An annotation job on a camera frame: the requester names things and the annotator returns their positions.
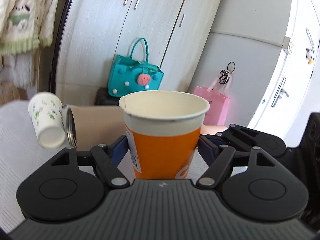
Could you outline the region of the orange paper cup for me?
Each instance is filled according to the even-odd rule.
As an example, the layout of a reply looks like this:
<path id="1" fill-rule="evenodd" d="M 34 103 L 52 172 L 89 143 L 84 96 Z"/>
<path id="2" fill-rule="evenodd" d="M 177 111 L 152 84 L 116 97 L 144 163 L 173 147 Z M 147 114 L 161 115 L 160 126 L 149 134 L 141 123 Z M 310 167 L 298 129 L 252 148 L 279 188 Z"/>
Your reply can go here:
<path id="1" fill-rule="evenodd" d="M 185 179 L 209 102 L 194 94 L 150 90 L 119 100 L 138 179 Z"/>

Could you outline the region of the white green-print paper cup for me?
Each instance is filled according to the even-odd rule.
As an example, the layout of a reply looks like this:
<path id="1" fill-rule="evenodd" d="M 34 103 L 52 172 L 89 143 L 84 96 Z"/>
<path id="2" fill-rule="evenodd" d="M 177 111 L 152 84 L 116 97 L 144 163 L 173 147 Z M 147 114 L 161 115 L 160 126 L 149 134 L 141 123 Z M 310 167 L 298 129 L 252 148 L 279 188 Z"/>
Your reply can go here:
<path id="1" fill-rule="evenodd" d="M 37 140 L 42 147 L 56 148 L 65 142 L 62 103 L 55 94 L 50 92 L 35 94 L 29 101 L 28 113 Z"/>

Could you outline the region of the pink plastic bottle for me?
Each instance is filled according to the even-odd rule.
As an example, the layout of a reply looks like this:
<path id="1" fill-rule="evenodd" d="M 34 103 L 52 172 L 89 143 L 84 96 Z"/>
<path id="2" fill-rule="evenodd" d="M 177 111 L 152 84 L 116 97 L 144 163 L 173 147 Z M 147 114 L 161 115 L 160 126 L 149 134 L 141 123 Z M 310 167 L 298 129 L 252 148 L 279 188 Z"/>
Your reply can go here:
<path id="1" fill-rule="evenodd" d="M 216 135 L 216 133 L 219 133 L 219 132 L 222 133 L 226 129 L 227 129 L 226 126 L 202 125 L 200 134 L 202 134 L 202 135 L 207 135 L 207 134 Z"/>

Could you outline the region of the pink paper gift bag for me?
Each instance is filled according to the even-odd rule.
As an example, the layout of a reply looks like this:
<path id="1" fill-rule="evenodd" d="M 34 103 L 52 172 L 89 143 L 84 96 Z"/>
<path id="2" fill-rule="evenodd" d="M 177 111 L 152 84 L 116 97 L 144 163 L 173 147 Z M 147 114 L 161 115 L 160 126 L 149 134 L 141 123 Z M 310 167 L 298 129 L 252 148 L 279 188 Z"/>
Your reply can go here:
<path id="1" fill-rule="evenodd" d="M 227 117 L 230 98 L 226 96 L 230 83 L 222 85 L 217 77 L 209 87 L 196 86 L 193 94 L 209 102 L 203 124 L 206 126 L 223 126 Z"/>

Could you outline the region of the brown cardboard tube can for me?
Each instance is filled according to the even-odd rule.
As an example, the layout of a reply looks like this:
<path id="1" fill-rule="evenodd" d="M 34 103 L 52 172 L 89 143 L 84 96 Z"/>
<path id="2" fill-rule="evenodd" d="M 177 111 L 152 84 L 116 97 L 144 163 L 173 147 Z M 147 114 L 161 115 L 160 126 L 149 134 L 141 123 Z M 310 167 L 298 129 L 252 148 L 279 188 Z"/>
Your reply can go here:
<path id="1" fill-rule="evenodd" d="M 126 133 L 118 106 L 68 106 L 63 118 L 67 141 L 79 151 L 110 145 Z"/>

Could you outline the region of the black stool under handbag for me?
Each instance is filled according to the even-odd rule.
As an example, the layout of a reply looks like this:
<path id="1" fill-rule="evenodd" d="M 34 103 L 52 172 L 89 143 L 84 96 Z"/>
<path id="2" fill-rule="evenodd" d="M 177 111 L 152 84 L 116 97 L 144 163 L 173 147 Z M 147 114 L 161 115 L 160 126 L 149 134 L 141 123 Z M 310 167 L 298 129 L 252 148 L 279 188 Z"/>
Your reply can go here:
<path id="1" fill-rule="evenodd" d="M 120 98 L 110 96 L 107 88 L 99 88 L 95 96 L 94 105 L 95 106 L 118 106 L 119 99 Z"/>

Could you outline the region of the teal felt handbag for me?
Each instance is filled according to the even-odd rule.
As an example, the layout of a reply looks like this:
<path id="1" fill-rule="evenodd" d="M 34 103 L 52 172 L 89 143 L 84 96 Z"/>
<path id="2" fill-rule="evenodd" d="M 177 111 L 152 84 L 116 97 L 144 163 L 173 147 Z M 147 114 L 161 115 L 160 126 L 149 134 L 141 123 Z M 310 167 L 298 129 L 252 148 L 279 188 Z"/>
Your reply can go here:
<path id="1" fill-rule="evenodd" d="M 136 46 L 144 41 L 146 58 L 137 61 L 132 58 Z M 157 90 L 164 73 L 159 66 L 149 63 L 149 46 L 145 38 L 139 38 L 132 47 L 129 56 L 117 55 L 113 61 L 107 84 L 110 96 L 121 98 L 130 93 L 145 90 Z"/>

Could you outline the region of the white patterned tablecloth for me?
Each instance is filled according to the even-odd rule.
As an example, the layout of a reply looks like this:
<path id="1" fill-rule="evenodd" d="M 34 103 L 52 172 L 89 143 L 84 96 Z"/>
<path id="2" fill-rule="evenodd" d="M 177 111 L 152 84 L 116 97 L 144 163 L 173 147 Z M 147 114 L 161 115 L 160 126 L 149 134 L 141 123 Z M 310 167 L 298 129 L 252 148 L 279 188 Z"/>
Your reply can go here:
<path id="1" fill-rule="evenodd" d="M 23 222 L 16 200 L 20 183 L 63 147 L 43 148 L 37 141 L 27 101 L 1 107 L 1 228 L 9 233 Z"/>

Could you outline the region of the grey wooden wardrobe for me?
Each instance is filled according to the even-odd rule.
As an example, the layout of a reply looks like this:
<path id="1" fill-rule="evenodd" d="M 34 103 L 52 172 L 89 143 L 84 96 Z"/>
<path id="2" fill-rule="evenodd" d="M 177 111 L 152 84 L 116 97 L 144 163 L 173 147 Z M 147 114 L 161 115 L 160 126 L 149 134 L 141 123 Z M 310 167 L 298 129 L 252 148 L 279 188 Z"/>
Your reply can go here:
<path id="1" fill-rule="evenodd" d="M 160 88 L 188 90 L 221 0 L 73 0 L 60 47 L 56 95 L 92 105 L 107 86 L 116 55 L 143 37 L 149 61 L 164 73 Z M 134 58 L 146 55 L 144 41 Z"/>

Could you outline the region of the white fluffy green-trim robe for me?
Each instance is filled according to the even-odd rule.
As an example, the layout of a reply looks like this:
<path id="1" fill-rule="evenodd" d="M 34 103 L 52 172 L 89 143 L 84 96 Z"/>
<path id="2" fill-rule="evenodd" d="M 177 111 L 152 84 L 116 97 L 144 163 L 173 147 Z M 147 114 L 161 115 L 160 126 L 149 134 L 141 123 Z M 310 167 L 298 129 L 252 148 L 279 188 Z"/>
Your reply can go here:
<path id="1" fill-rule="evenodd" d="M 1 0 L 1 55 L 50 46 L 58 1 Z"/>

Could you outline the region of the black clothes rack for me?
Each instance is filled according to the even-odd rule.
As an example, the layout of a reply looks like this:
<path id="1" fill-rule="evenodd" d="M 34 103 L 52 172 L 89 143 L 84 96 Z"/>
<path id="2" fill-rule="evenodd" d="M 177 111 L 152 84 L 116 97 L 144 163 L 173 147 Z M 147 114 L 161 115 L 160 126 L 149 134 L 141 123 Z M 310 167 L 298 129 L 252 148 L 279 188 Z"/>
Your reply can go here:
<path id="1" fill-rule="evenodd" d="M 57 66 L 58 66 L 60 47 L 62 43 L 62 36 L 63 36 L 63 32 L 67 22 L 67 16 L 72 5 L 72 1 L 73 0 L 64 0 L 63 10 L 60 17 L 58 29 L 57 29 L 53 60 L 52 60 L 52 69 L 50 71 L 50 80 L 49 80 L 49 91 L 54 94 L 56 93 Z"/>

